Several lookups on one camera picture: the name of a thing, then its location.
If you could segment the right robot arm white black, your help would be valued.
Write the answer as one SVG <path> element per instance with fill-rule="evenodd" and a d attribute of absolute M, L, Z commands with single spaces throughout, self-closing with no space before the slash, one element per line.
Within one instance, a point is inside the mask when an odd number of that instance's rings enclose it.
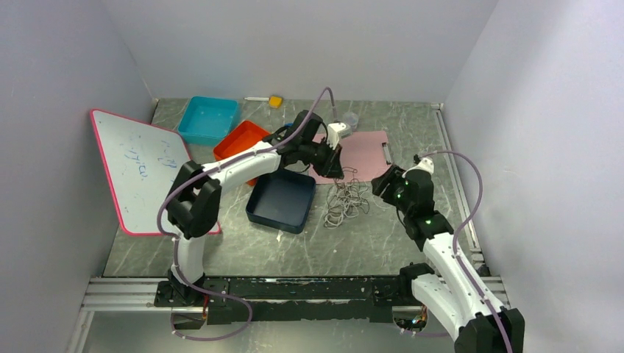
<path fill-rule="evenodd" d="M 371 181 L 372 193 L 403 217 L 405 232 L 429 263 L 400 270 L 397 295 L 421 302 L 453 339 L 455 352 L 522 352 L 525 319 L 508 309 L 478 276 L 435 208 L 429 159 L 408 170 L 391 165 Z"/>

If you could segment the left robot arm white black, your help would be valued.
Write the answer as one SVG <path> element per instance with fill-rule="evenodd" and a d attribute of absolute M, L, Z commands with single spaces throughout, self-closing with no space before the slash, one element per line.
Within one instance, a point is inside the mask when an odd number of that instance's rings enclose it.
<path fill-rule="evenodd" d="M 192 306 L 209 297 L 204 290 L 203 254 L 209 231 L 218 221 L 221 198 L 256 177 L 301 162 L 316 174 L 342 178 L 341 139 L 351 127 L 343 122 L 325 124 L 303 110 L 292 124 L 280 127 L 250 148 L 223 160 L 182 165 L 157 212 L 157 227 L 174 244 L 167 283 L 172 300 Z"/>

